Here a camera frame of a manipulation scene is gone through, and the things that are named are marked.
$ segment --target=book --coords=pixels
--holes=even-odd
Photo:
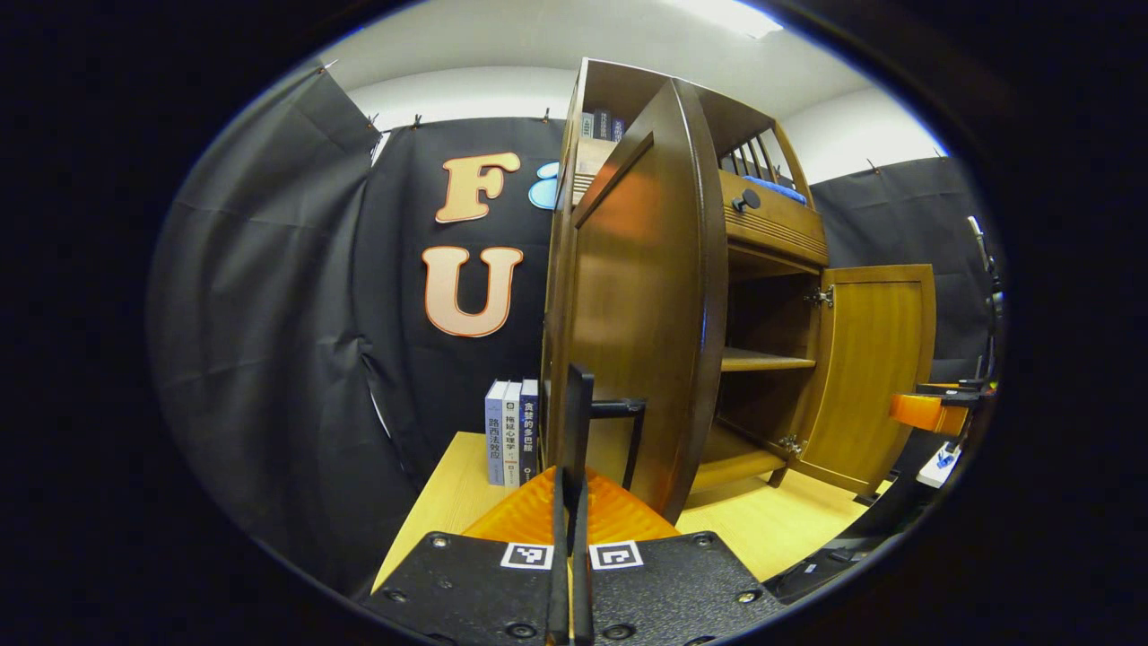
[[[594,138],[612,140],[613,120],[610,118],[610,110],[594,110]]]
[[[579,134],[581,137],[594,137],[594,114],[582,112],[582,131]]]
[[[511,382],[503,396],[503,487],[518,489],[518,405],[522,394],[520,382]]]
[[[487,391],[487,482],[503,484],[502,412],[509,382],[495,382]]]
[[[519,417],[518,473],[519,483],[526,484],[538,475],[538,381],[522,380]]]

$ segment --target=wooden shelf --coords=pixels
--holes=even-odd
[[[785,461],[714,421],[701,450],[701,465],[690,493],[761,476],[785,467]]]
[[[798,359],[796,357],[778,357],[752,350],[740,350],[726,348],[721,351],[722,373],[747,373],[757,371],[793,371],[797,368],[813,368],[817,363],[810,359]]]
[[[773,275],[792,275],[806,273],[821,275],[816,266],[767,254],[758,248],[743,244],[732,238],[728,242],[729,281],[753,280]]]

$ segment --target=cabinet drawer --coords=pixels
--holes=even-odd
[[[825,229],[817,211],[732,172],[721,170],[719,173],[726,233],[730,239],[774,249],[817,266],[829,265]],[[746,205],[744,211],[738,212],[732,202],[746,188],[758,195],[761,205]]]

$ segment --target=black backdrop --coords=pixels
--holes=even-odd
[[[379,133],[319,69],[302,65],[243,110],[176,195],[148,345],[204,488],[245,531],[355,594],[417,489],[372,407],[370,340],[348,290]]]
[[[496,379],[537,378],[550,210],[528,197],[565,120],[488,118],[379,133],[304,64],[188,176],[155,250],[156,389],[189,466],[253,537],[332,589],[370,590],[457,431],[482,433]],[[450,158],[513,151],[487,216],[435,221]],[[523,252],[502,328],[435,328],[425,248],[465,248],[457,304],[487,298],[482,249]]]
[[[390,134],[371,171],[355,236],[351,294],[355,326],[370,344],[364,366],[378,391],[391,435],[418,444],[409,470],[429,477],[458,431],[482,433],[483,397],[495,380],[537,379],[546,289],[551,211],[530,202],[537,170],[558,161],[565,119],[476,118],[402,127]],[[497,197],[478,219],[439,223],[447,197],[443,162],[512,151],[521,166],[503,171]],[[457,303],[467,312],[487,301],[488,247],[513,247],[523,258],[512,274],[510,312],[484,337],[448,335],[432,325],[424,305],[432,246],[466,249]]]

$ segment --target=open cabinet door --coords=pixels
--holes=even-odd
[[[595,376],[594,399],[646,400],[630,491],[672,523],[718,396],[728,280],[721,199],[696,92],[668,79],[573,212],[565,327],[546,338],[566,345],[548,357]],[[631,429],[630,420],[594,421],[587,465],[621,482]],[[546,434],[560,443],[561,419],[550,417]]]
[[[828,268],[817,367],[802,449],[790,467],[872,496],[910,429],[890,419],[894,394],[929,381],[937,309],[932,265]]]
[[[564,419],[561,398],[552,398],[551,394],[566,392],[566,352],[567,345],[559,340],[565,340],[566,318],[569,316],[569,289],[573,283],[571,263],[574,257],[574,234],[573,197],[574,197],[574,159],[576,157],[579,143],[579,126],[582,122],[582,100],[585,95],[587,59],[582,59],[582,68],[579,70],[577,80],[574,85],[574,95],[571,98],[569,108],[566,111],[566,129],[563,132],[561,171],[558,177],[558,193],[554,204],[554,215],[550,224],[550,257],[546,263],[546,299],[542,321],[542,366],[541,366],[541,415],[542,430],[538,436],[538,450],[542,464],[538,465],[540,473],[548,467],[559,464],[559,450],[557,438],[558,433],[550,433],[550,429],[560,428],[559,420]]]

